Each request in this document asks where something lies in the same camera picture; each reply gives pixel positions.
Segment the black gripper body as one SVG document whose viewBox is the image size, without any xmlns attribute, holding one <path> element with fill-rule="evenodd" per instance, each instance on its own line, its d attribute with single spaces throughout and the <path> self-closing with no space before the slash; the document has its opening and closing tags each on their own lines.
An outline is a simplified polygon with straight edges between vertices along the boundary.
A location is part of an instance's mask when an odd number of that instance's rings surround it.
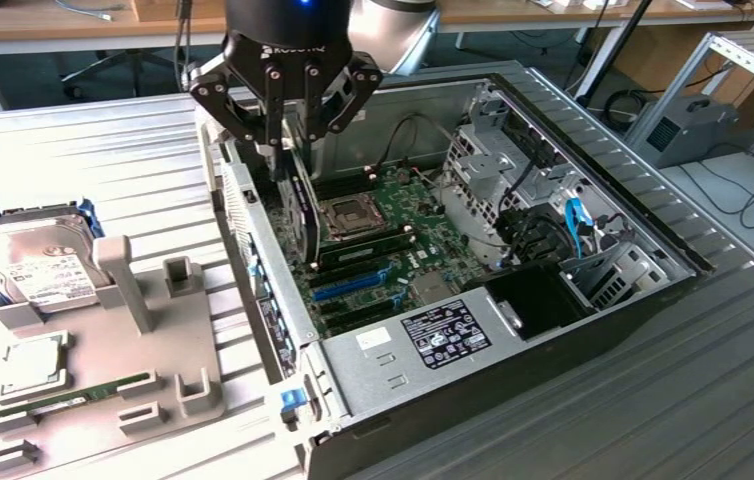
<svg viewBox="0 0 754 480">
<path fill-rule="evenodd" d="M 352 58 L 350 1 L 226 3 L 226 78 L 262 100 L 320 100 Z"/>
</svg>

